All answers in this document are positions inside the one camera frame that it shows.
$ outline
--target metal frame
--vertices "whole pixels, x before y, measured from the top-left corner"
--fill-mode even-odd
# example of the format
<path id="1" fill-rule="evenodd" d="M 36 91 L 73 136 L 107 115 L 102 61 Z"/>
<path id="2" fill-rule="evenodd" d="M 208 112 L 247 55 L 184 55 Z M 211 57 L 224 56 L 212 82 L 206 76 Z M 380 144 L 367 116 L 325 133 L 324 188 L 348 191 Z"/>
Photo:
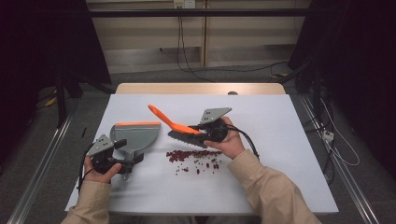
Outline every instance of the metal frame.
<path id="1" fill-rule="evenodd" d="M 88 12 L 72 10 L 38 10 L 41 16 L 92 18 L 120 17 L 306 17 L 329 16 L 337 13 L 330 9 L 268 8 L 268 9 L 93 9 Z"/>
<path id="2" fill-rule="evenodd" d="M 317 120 L 315 119 L 316 116 L 312 109 L 313 108 L 312 102 L 306 96 L 300 96 L 300 99 L 305 107 L 305 110 L 309 118 L 312 119 L 315 128 L 318 129 L 320 126 Z M 319 131 L 318 131 L 318 137 L 321 139 L 321 134 Z M 322 139 L 321 141 L 323 141 L 327 152 L 330 153 L 331 149 L 329 143 Z M 336 147 L 334 147 L 333 150 L 339 153 Z M 343 180 L 344 185 L 346 186 L 346 189 L 349 192 L 353 202 L 355 203 L 356 207 L 361 213 L 361 217 L 363 218 L 364 222 L 367 224 L 374 224 L 374 223 L 379 224 L 379 220 L 375 216 L 374 209 L 370 205 L 368 199 L 364 195 L 363 191 L 359 187 L 352 173 L 350 173 L 347 166 L 343 162 L 339 161 L 338 158 L 334 155 L 334 153 L 332 153 L 331 159 L 333 161 L 335 169 L 337 170 L 338 174 L 341 176 L 341 179 Z"/>
<path id="3" fill-rule="evenodd" d="M 33 205 L 33 202 L 35 201 L 35 197 L 39 192 L 45 177 L 47 176 L 50 165 L 52 164 L 52 161 L 56 156 L 56 152 L 58 151 L 58 148 L 60 147 L 62 140 L 64 139 L 64 135 L 67 132 L 67 129 L 70 125 L 71 119 L 76 109 L 77 106 L 75 106 L 75 108 L 71 110 L 70 114 L 65 119 L 64 124 L 55 131 L 55 134 L 52 137 L 51 142 L 49 143 L 43 159 L 41 159 L 41 162 L 35 170 L 35 174 L 33 175 L 26 190 L 24 191 L 20 200 L 15 206 L 14 211 L 12 212 L 7 224 L 22 224 L 26 219 L 30 208 Z"/>

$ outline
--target beige sleeve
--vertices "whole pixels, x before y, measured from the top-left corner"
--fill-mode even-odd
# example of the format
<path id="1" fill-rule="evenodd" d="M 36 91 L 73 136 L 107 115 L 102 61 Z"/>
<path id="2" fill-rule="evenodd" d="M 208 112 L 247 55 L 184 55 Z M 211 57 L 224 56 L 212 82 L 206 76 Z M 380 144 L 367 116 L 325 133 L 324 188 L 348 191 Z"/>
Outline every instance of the beige sleeve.
<path id="1" fill-rule="evenodd" d="M 249 150 L 234 158 L 229 169 L 244 187 L 262 223 L 320 223 L 299 188 L 283 173 L 263 166 Z"/>
<path id="2" fill-rule="evenodd" d="M 84 181 L 77 204 L 70 207 L 63 224 L 102 224 L 108 223 L 107 204 L 111 185 Z"/>

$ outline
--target metal bracket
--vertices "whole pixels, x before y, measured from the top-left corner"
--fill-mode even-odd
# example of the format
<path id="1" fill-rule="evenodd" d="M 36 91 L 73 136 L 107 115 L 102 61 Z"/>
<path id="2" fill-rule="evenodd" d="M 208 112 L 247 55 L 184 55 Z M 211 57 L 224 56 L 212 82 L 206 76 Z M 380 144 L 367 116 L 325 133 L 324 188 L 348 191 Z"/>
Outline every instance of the metal bracket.
<path id="1" fill-rule="evenodd" d="M 108 150 L 111 147 L 114 147 L 113 142 L 105 134 L 102 134 L 98 139 L 96 139 L 96 142 L 88 151 L 87 156 L 92 157 L 100 152 Z"/>
<path id="2" fill-rule="evenodd" d="M 219 119 L 221 116 L 227 114 L 231 110 L 232 110 L 232 108 L 230 108 L 230 107 L 206 109 L 204 111 L 204 114 L 202 115 L 201 123 L 206 124 L 206 123 L 213 122 L 216 119 Z"/>

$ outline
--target orange handle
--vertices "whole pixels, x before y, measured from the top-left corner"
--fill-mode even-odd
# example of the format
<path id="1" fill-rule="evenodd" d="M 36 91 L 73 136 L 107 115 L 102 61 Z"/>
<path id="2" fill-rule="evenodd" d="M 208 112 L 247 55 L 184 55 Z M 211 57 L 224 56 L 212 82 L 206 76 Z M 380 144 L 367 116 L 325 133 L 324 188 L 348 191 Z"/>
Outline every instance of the orange handle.
<path id="1" fill-rule="evenodd" d="M 180 133 L 201 133 L 201 132 L 199 132 L 195 129 L 192 129 L 190 127 L 187 127 L 185 125 L 172 122 L 168 117 L 165 116 L 165 114 L 163 114 L 163 112 L 161 112 L 161 110 L 159 110 L 154 105 L 148 105 L 148 108 L 149 108 L 149 110 L 151 110 L 151 112 L 155 116 L 157 116 L 159 119 L 161 119 L 163 122 L 165 122 L 174 131 L 177 131 Z"/>
<path id="2" fill-rule="evenodd" d="M 168 117 L 166 117 L 165 114 L 161 112 L 161 110 L 159 110 L 157 107 L 155 107 L 154 105 L 148 105 L 148 109 L 151 110 L 151 112 L 155 114 L 155 116 L 165 122 L 168 126 L 172 126 L 173 122 Z"/>

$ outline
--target hand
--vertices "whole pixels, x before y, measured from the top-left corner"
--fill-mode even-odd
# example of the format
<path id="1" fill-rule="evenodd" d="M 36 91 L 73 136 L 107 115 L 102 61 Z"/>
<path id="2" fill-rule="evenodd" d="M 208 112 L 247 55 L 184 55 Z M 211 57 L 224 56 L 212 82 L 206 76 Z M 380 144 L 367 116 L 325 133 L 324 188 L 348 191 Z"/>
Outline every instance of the hand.
<path id="1" fill-rule="evenodd" d="M 233 125 L 228 117 L 221 118 L 226 124 Z M 224 155 L 231 158 L 232 160 L 241 152 L 245 151 L 245 147 L 242 144 L 241 136 L 236 131 L 228 131 L 227 136 L 222 142 L 204 141 L 204 144 L 207 147 L 213 147 L 222 151 Z"/>
<path id="2" fill-rule="evenodd" d="M 121 164 L 120 163 L 114 164 L 107 171 L 107 173 L 102 175 L 100 173 L 97 173 L 95 170 L 92 170 L 93 166 L 92 166 L 91 158 L 85 157 L 84 168 L 85 168 L 85 172 L 88 172 L 87 174 L 85 174 L 85 177 L 84 177 L 85 180 L 91 180 L 94 182 L 101 182 L 101 183 L 109 183 L 110 179 L 114 175 L 116 175 L 119 172 L 119 170 L 121 169 Z"/>

